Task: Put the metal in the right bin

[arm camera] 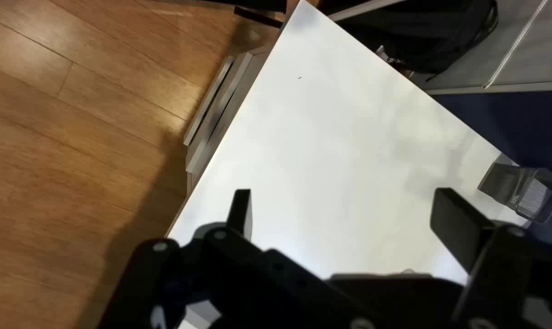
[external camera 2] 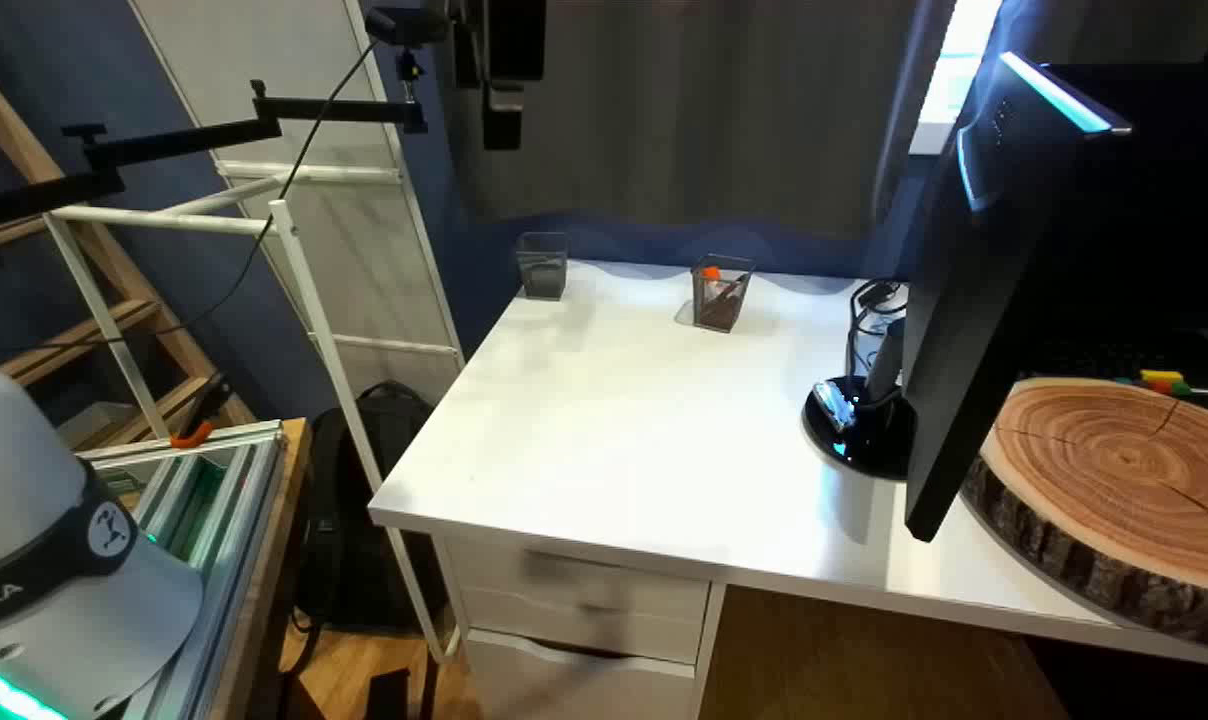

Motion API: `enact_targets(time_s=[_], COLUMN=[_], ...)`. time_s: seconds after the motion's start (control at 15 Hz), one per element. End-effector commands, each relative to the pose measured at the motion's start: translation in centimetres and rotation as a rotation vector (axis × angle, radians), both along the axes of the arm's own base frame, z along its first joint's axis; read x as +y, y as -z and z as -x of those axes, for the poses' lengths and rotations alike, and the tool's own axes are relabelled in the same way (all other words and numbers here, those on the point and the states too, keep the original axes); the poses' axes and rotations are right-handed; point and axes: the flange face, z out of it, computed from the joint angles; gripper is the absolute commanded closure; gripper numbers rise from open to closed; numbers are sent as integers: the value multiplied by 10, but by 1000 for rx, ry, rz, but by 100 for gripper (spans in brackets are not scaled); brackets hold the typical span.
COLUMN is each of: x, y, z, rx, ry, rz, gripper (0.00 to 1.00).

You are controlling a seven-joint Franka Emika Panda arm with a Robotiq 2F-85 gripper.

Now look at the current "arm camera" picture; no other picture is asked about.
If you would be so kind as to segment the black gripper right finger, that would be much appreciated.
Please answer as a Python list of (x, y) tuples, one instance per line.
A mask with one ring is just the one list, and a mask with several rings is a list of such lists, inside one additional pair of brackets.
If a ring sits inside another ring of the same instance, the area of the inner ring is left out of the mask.
[(453, 188), (436, 188), (429, 227), (456, 263), (469, 272), (495, 230), (495, 223), (480, 214)]

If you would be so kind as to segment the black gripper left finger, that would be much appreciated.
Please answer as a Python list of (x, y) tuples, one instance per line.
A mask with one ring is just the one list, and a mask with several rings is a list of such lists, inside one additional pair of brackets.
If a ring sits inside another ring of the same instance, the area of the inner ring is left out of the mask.
[(243, 237), (252, 236), (252, 192), (248, 188), (233, 192), (226, 227)]

